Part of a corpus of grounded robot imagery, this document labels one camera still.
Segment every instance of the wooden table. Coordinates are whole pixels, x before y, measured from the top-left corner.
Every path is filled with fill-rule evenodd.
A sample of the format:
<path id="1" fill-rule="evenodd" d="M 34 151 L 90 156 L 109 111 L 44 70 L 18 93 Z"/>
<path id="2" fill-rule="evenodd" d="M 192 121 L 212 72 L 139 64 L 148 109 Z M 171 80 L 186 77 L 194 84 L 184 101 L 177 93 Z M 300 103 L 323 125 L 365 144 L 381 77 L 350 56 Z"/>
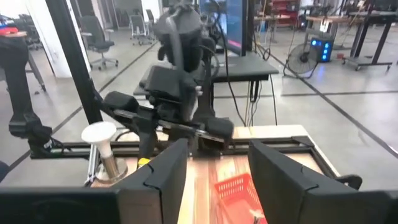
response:
<path id="1" fill-rule="evenodd" d="M 159 134 L 160 140 L 166 140 L 165 134 Z M 234 130 L 234 139 L 244 138 L 289 138 L 291 136 L 308 136 L 301 125 L 285 126 L 255 126 L 251 128 L 237 127 Z M 122 141 L 137 141 L 135 134 L 125 135 Z M 338 175 L 335 168 L 326 158 L 324 153 L 315 145 L 326 163 Z M 321 173 L 320 168 L 309 154 L 287 154 L 290 158 Z M 137 159 L 127 159 L 129 174 L 136 169 Z M 178 223 L 228 223 L 226 214 L 217 206 L 218 196 L 215 194 L 214 185 L 217 182 L 235 177 L 240 174 L 250 173 L 247 156 L 224 156 L 221 159 L 189 159 L 187 178 L 182 197 Z M 94 182 L 92 187 L 108 187 L 108 185 Z"/>
<path id="2" fill-rule="evenodd" d="M 315 22 L 336 22 L 336 23 L 349 23 L 352 20 L 349 17 L 342 17 L 342 16 L 328 16 L 327 18 L 307 16 L 305 17 L 305 19 L 308 21 L 315 21 Z"/>
<path id="3" fill-rule="evenodd" d="M 262 17 L 262 16 L 254 16 L 254 20 L 255 20 L 255 21 L 262 21 L 262 20 L 270 21 L 270 20 L 279 20 L 279 19 L 290 19 L 290 16 L 288 16 L 288 15 L 278 15 L 278 16 L 270 16 L 270 15 L 267 15 L 267 16 L 265 16 L 265 17 Z"/>
<path id="4" fill-rule="evenodd" d="M 27 32 L 25 31 L 20 31 L 18 33 L 14 33 L 14 34 L 6 34 L 4 35 L 5 37 L 26 37 L 27 36 Z"/>

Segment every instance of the monitor screen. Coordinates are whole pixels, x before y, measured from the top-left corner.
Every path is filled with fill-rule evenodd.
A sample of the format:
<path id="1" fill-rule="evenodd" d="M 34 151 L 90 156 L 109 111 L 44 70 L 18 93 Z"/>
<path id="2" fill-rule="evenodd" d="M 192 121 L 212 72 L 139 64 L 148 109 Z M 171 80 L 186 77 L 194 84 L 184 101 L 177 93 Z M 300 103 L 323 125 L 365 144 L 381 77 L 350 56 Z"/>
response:
<path id="1" fill-rule="evenodd" d="M 227 49 L 238 54 L 245 55 L 243 46 L 246 44 L 246 0 L 216 0 L 221 8 L 219 23 L 223 29 L 225 39 L 227 41 Z M 210 0 L 200 0 L 201 12 L 210 13 L 213 18 L 217 17 L 214 12 L 215 8 L 210 6 Z M 224 46 L 222 39 L 218 45 Z"/>

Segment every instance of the red basket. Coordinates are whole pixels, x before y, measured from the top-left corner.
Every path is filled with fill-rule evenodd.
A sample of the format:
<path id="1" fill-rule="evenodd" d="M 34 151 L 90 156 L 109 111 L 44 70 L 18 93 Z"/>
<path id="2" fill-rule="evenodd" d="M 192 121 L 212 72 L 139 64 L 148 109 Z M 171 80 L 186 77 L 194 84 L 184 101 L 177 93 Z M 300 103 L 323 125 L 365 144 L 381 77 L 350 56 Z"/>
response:
<path id="1" fill-rule="evenodd" d="M 218 182 L 215 184 L 215 189 L 229 224 L 267 224 L 264 215 L 257 217 L 255 222 L 253 213 L 263 214 L 263 212 L 250 174 Z"/>

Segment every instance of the concrete floor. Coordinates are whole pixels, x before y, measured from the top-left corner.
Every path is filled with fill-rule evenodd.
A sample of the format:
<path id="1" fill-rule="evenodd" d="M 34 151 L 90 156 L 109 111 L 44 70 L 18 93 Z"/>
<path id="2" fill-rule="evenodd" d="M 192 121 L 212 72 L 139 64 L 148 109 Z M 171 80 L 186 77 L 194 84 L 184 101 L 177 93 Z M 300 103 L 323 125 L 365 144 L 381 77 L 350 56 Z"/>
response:
<path id="1" fill-rule="evenodd" d="M 369 30 L 363 54 L 373 54 L 381 35 L 380 27 Z M 350 46 L 354 31 L 345 40 Z M 292 39 L 291 30 L 278 30 L 278 43 L 271 44 L 272 54 L 285 61 Z M 303 33 L 296 32 L 293 47 L 303 41 Z M 115 34 L 116 46 L 107 54 L 120 61 L 119 68 L 92 71 L 96 88 L 104 96 L 117 90 L 131 94 L 147 68 L 156 62 L 157 49 L 132 46 L 128 33 Z M 393 61 L 390 71 L 386 67 L 369 67 L 355 72 L 353 67 L 339 60 L 318 66 L 313 78 L 303 82 L 283 77 L 272 77 L 276 95 L 278 124 L 301 124 L 324 151 L 340 174 L 359 174 L 363 190 L 397 189 L 398 160 L 390 151 L 398 148 L 398 32 L 391 30 L 380 60 Z M 72 80 L 57 80 L 49 72 L 43 52 L 34 57 L 44 76 L 48 93 L 33 95 L 39 86 L 29 76 L 32 103 L 45 125 L 56 131 L 61 141 L 80 141 L 80 133 L 88 124 L 80 108 L 80 100 Z M 283 66 L 273 59 L 269 62 L 282 71 Z M 28 151 L 25 140 L 12 137 L 7 124 L 12 114 L 5 83 L 0 83 L 0 132 L 3 149 L 0 159 L 13 164 Z M 234 83 L 233 90 L 241 113 L 244 113 L 247 83 Z M 227 84 L 215 86 L 215 110 L 220 117 L 229 117 L 236 126 L 242 125 L 233 108 Z M 271 83 L 262 83 L 261 99 L 254 116 L 255 125 L 274 125 L 274 107 Z M 86 177 L 87 161 L 23 159 L 0 186 L 79 186 Z"/>

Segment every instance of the screen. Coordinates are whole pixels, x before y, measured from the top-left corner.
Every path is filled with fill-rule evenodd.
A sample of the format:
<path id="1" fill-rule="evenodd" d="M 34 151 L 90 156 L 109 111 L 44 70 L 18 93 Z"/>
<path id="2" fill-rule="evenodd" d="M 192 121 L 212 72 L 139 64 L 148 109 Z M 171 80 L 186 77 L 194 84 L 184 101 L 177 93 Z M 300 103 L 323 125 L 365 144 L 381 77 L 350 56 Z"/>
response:
<path id="1" fill-rule="evenodd" d="M 227 40 L 228 44 L 241 51 L 243 44 L 243 1 L 242 0 L 227 0 Z"/>
<path id="2" fill-rule="evenodd" d="M 357 191 L 259 141 L 248 158 L 268 224 L 398 223 L 398 191 Z"/>
<path id="3" fill-rule="evenodd" d="M 223 29 L 226 46 L 228 50 L 244 55 L 243 45 L 245 36 L 246 23 L 246 1 L 245 0 L 216 0 L 220 5 L 220 20 L 219 23 Z M 214 12 L 214 7 L 209 7 L 210 0 L 200 0 L 200 10 L 202 13 L 210 12 L 213 18 L 217 17 Z"/>
<path id="4" fill-rule="evenodd" d="M 110 188 L 0 188 L 0 223 L 177 223 L 188 141 Z"/>

